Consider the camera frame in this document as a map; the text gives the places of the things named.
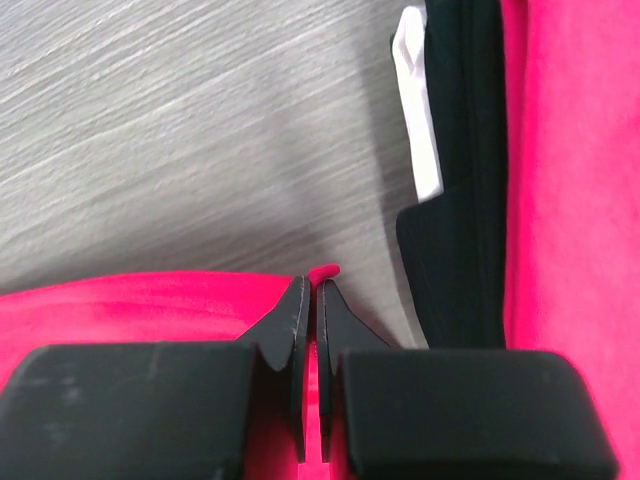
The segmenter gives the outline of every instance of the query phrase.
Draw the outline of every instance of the black fabric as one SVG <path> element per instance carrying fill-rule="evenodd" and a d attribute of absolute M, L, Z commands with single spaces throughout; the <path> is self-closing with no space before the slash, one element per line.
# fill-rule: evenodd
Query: black fabric
<path fill-rule="evenodd" d="M 401 212 L 398 243 L 430 347 L 504 347 L 507 126 L 500 5 L 426 0 L 426 7 L 427 87 L 444 193 Z"/>

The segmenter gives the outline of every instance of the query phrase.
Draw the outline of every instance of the white tag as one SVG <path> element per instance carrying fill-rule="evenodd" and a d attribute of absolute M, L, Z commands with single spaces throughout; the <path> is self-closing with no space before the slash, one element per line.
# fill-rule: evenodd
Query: white tag
<path fill-rule="evenodd" d="M 425 76 L 426 23 L 427 12 L 424 7 L 406 7 L 391 47 L 419 202 L 425 202 L 444 190 Z"/>

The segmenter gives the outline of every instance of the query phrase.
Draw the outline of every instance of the wooden surface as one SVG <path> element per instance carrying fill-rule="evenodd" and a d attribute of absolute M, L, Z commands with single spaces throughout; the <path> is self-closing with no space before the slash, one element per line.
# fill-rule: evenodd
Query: wooden surface
<path fill-rule="evenodd" d="M 389 0 L 0 0 L 0 292 L 118 272 L 338 262 L 423 345 Z"/>

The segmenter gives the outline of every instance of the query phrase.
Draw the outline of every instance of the red fabric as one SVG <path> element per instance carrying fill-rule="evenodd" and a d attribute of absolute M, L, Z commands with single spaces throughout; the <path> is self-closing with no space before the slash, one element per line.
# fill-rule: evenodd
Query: red fabric
<path fill-rule="evenodd" d="M 507 341 L 578 367 L 640 478 L 640 4 L 502 6 Z"/>

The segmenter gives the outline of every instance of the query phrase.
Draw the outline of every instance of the pink fabric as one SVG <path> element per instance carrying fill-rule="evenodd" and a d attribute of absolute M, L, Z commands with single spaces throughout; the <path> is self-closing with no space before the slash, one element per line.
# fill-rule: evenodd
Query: pink fabric
<path fill-rule="evenodd" d="M 502 6 L 507 341 L 577 366 L 640 478 L 640 3 Z"/>

